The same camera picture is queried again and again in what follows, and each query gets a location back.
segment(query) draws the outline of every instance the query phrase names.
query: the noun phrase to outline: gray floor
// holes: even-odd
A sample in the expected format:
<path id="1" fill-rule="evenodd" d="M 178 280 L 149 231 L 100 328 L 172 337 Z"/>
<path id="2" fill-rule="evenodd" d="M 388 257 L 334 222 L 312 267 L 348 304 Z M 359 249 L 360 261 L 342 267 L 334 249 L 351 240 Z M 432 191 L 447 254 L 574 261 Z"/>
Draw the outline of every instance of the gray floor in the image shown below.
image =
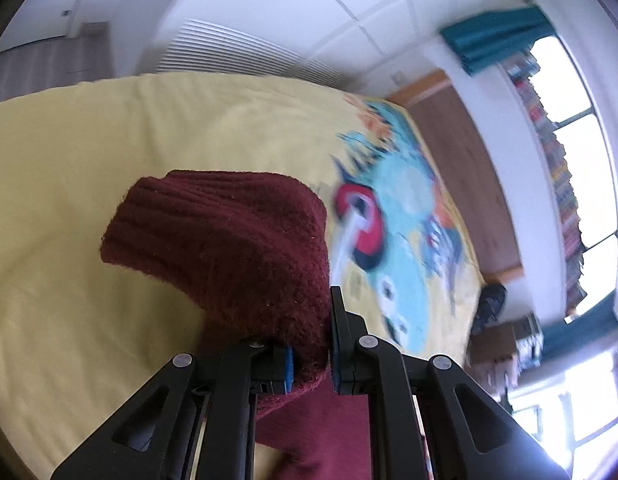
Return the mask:
<path id="1" fill-rule="evenodd" d="M 109 36 L 54 38 L 0 53 L 0 101 L 112 77 Z"/>

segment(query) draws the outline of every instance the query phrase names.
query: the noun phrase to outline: knit garment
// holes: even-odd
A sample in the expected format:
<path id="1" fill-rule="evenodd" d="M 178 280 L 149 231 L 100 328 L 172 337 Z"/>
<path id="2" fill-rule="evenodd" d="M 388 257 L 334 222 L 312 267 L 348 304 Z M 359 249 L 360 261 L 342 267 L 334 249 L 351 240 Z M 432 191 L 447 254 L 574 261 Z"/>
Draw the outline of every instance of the knit garment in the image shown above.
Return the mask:
<path id="1" fill-rule="evenodd" d="M 255 335 L 295 351 L 291 396 L 316 386 L 330 342 L 326 209 L 294 178 L 171 171 L 131 187 L 102 238 L 103 262 L 185 292 L 207 313 L 203 354 Z"/>
<path id="2" fill-rule="evenodd" d="M 288 454 L 269 480 L 371 480 L 367 396 L 339 396 L 329 376 L 258 420 L 256 441 Z"/>

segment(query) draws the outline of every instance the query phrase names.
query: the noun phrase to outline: louvered vent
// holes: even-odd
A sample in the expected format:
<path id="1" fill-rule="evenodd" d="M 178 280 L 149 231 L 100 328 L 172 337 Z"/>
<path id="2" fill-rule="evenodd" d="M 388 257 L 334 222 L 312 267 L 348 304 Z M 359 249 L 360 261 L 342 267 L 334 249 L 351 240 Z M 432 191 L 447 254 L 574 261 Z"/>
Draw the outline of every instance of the louvered vent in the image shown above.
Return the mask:
<path id="1" fill-rule="evenodd" d="M 239 30 L 188 20 L 171 41 L 156 72 L 192 70 L 279 75 L 338 88 L 343 76 L 317 60 Z"/>

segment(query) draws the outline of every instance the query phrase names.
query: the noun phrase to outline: yellow bed sheet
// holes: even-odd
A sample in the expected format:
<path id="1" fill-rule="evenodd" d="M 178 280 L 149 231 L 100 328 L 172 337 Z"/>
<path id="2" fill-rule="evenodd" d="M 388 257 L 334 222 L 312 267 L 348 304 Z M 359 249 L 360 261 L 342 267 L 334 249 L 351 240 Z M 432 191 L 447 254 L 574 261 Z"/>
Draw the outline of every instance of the yellow bed sheet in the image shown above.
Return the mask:
<path id="1" fill-rule="evenodd" d="M 333 158 L 351 168 L 339 135 L 371 138 L 374 128 L 346 94 L 272 77 L 147 75 L 0 103 L 0 438 L 37 478 L 48 479 L 172 355 L 196 346 L 201 309 L 169 285 L 99 260 L 100 237 L 126 190 L 175 168 L 288 174 L 329 205 L 329 240 L 342 178 Z M 419 354 L 461 361 L 481 278 L 445 200 L 466 261 L 455 316 L 446 292 L 429 283 Z M 348 309 L 387 338 L 354 262 L 343 291 Z"/>

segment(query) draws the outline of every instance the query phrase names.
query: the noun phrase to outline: wooden floor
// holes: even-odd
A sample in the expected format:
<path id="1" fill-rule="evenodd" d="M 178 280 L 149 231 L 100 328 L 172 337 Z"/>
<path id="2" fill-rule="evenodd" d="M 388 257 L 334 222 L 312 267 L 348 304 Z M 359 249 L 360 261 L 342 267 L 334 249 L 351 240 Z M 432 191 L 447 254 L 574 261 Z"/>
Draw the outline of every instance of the wooden floor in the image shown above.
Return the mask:
<path id="1" fill-rule="evenodd" d="M 0 101 L 112 77 L 106 32 L 37 41 L 0 53 Z"/>
<path id="2" fill-rule="evenodd" d="M 407 110 L 463 216 L 487 281 L 521 271 L 518 243 L 502 186 L 457 92 L 446 86 Z M 497 279 L 490 280 L 490 275 Z"/>

